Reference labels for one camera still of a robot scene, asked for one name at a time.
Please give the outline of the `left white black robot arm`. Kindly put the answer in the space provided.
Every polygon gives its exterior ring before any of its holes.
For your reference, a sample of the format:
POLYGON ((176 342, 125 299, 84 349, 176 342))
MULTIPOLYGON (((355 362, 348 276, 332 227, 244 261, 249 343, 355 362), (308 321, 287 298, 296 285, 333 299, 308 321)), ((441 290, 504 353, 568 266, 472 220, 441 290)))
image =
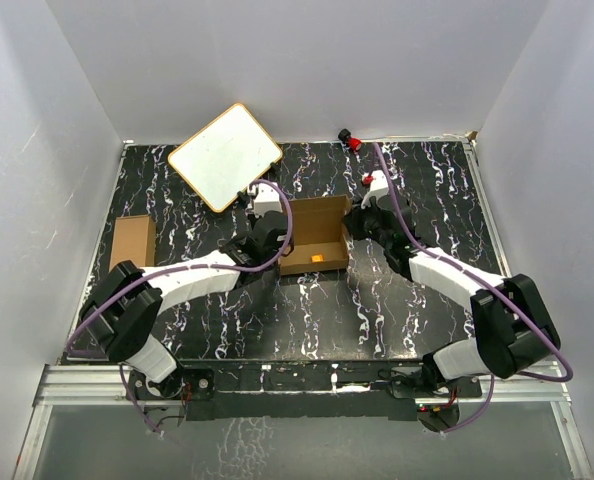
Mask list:
POLYGON ((152 335, 157 317, 199 297, 243 288, 274 268, 288 248, 290 213, 270 211, 211 253, 168 267, 118 263, 91 291, 80 310, 80 323, 67 343, 87 332, 110 362, 128 365, 148 379, 159 397, 171 399, 183 387, 181 366, 152 335))

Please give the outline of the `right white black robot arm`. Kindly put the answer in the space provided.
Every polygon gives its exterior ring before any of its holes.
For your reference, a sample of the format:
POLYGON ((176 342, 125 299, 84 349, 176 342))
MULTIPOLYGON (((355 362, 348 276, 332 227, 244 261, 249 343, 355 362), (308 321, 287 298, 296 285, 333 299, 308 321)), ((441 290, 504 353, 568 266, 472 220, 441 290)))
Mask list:
POLYGON ((535 283, 517 274, 504 278, 460 262, 438 248, 409 238, 392 208, 352 204, 343 223, 355 240, 383 249, 388 266, 410 282, 428 287, 468 312, 472 337, 449 343, 422 359, 422 381, 443 397, 459 378, 492 374, 507 379, 561 347, 559 334, 535 283))

